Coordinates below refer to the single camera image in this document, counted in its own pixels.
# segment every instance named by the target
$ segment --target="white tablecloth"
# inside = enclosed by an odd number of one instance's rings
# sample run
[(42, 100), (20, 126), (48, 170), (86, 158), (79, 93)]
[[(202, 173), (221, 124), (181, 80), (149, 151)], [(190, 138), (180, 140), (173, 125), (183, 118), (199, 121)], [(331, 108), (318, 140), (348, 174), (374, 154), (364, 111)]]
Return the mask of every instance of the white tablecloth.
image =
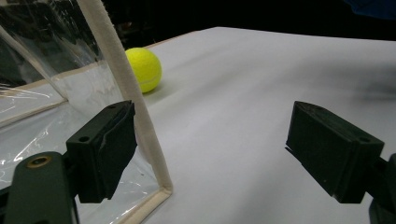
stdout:
[(285, 149), (294, 101), (323, 106), (396, 152), (396, 43), (216, 27), (151, 50), (145, 94), (174, 194), (146, 224), (370, 223)]

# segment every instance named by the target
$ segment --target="wrinkled plastic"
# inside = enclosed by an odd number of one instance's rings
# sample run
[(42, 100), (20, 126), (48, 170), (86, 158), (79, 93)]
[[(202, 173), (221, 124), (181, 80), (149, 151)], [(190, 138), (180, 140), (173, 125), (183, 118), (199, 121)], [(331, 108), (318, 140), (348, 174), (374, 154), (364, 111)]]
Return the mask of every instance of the wrinkled plastic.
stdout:
[[(120, 90), (74, 0), (0, 0), (0, 189), (15, 166), (65, 141)], [(78, 203), (85, 223), (117, 223), (158, 189), (139, 147), (111, 200)]]

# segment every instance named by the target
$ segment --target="yellow tennis ball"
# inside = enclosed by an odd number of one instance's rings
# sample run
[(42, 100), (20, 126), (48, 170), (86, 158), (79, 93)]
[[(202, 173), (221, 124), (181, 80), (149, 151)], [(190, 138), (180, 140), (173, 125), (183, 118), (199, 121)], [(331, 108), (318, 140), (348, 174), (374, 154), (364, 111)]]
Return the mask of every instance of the yellow tennis ball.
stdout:
[(140, 90), (143, 93), (154, 90), (163, 76), (163, 69), (158, 57), (152, 51), (144, 48), (127, 49), (125, 53)]

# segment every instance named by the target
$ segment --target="white surface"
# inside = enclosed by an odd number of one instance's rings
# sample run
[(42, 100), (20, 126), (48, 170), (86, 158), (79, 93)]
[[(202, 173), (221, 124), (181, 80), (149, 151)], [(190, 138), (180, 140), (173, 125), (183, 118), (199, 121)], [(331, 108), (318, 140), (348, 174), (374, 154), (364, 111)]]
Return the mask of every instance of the white surface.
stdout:
[(213, 28), (152, 50), (145, 95), (174, 194), (156, 223), (370, 223), (284, 149), (294, 101), (323, 106), (396, 152), (396, 43)]

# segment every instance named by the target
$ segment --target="clear plastic film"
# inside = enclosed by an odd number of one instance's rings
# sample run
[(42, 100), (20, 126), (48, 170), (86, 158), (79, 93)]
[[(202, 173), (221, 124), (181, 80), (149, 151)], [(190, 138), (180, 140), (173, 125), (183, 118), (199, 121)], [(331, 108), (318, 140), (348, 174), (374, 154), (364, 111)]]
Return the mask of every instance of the clear plastic film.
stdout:
[[(75, 0), (0, 0), (0, 189), (15, 166), (65, 141), (120, 89)], [(79, 203), (85, 223), (117, 223), (158, 189), (137, 147), (111, 200)]]

